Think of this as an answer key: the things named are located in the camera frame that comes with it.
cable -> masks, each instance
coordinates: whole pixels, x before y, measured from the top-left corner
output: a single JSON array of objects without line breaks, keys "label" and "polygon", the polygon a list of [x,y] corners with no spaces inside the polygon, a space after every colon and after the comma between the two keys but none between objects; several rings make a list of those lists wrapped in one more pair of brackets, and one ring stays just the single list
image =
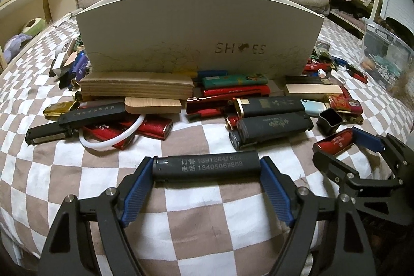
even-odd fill
[{"label": "cable", "polygon": [[135,130],[137,130],[139,128],[139,126],[142,124],[142,122],[144,121],[145,115],[141,114],[137,120],[134,122],[133,125],[131,125],[127,130],[125,130],[121,135],[118,135],[112,139],[109,140],[105,140],[104,142],[99,142],[99,143],[91,143],[88,142],[84,136],[83,136],[83,130],[82,128],[79,128],[79,140],[80,143],[89,149],[92,150],[97,150],[97,151],[107,151],[109,150],[109,148],[112,145],[115,145],[119,142],[121,142],[122,140],[126,139],[127,137],[131,136]]}]

blue gripper pad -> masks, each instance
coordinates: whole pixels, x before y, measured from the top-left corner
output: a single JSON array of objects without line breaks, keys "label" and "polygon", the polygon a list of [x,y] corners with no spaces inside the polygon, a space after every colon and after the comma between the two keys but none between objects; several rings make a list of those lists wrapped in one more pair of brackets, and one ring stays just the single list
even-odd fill
[{"label": "blue gripper pad", "polygon": [[260,173],[260,182],[266,194],[270,199],[270,203],[277,214],[279,220],[285,222],[288,227],[293,227],[295,218],[293,217],[290,205],[290,199],[287,196],[275,174],[269,168],[268,163],[262,158],[260,160],[262,171]]},{"label": "blue gripper pad", "polygon": [[382,152],[385,149],[384,143],[377,137],[369,132],[361,130],[356,127],[352,127],[353,142],[356,145],[363,146],[373,152]]},{"label": "blue gripper pad", "polygon": [[142,205],[145,202],[146,196],[152,187],[152,163],[153,159],[149,160],[146,167],[135,181],[124,203],[124,213],[120,219],[122,228],[126,228],[130,222],[134,221]]}]

checkered fabric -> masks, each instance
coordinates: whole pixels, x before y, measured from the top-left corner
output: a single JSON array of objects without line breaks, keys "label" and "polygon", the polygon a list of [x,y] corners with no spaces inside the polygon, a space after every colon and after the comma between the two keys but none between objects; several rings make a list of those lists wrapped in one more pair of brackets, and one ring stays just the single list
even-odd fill
[{"label": "checkered fabric", "polygon": [[[97,196],[117,186],[144,156],[234,152],[223,119],[188,123],[183,113],[171,115],[174,126],[167,140],[139,137],[125,151],[85,150],[76,137],[28,146],[24,142],[27,129],[47,122],[44,108],[71,97],[71,92],[59,90],[48,71],[56,46],[76,33],[74,19],[63,23],[30,48],[0,83],[0,222],[17,244],[37,257],[65,195]],[[333,54],[357,64],[361,41],[344,29],[326,19],[320,39],[331,44]],[[405,142],[413,112],[373,80],[365,85],[347,73],[343,76],[352,96],[363,105],[362,129],[390,133]],[[312,163],[312,144],[323,138],[315,127],[257,150],[260,156],[270,156],[297,185],[333,196],[337,186],[324,180]],[[356,147],[339,158],[363,178],[386,178],[389,173],[376,154]],[[111,275],[96,224],[92,232],[102,273]],[[255,180],[157,185],[137,220],[126,229],[143,269],[160,276],[264,275],[287,232]],[[320,234],[317,226],[314,243]]]}]

clear plastic bin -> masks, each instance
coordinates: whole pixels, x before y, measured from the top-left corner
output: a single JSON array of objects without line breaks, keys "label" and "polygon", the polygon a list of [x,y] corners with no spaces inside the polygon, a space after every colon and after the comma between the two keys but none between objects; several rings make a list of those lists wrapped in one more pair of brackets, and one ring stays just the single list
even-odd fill
[{"label": "clear plastic bin", "polygon": [[395,34],[372,20],[365,21],[360,66],[390,95],[414,98],[414,51]]}]

plush toy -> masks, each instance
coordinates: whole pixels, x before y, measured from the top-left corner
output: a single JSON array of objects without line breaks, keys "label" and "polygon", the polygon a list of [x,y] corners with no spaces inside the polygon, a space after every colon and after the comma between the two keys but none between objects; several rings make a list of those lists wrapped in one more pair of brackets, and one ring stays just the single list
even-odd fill
[{"label": "plush toy", "polygon": [[24,33],[20,33],[19,35],[14,35],[11,37],[6,45],[5,50],[3,52],[3,56],[6,59],[6,62],[9,63],[20,51],[20,46],[23,41],[32,39],[31,35],[26,35]]}]

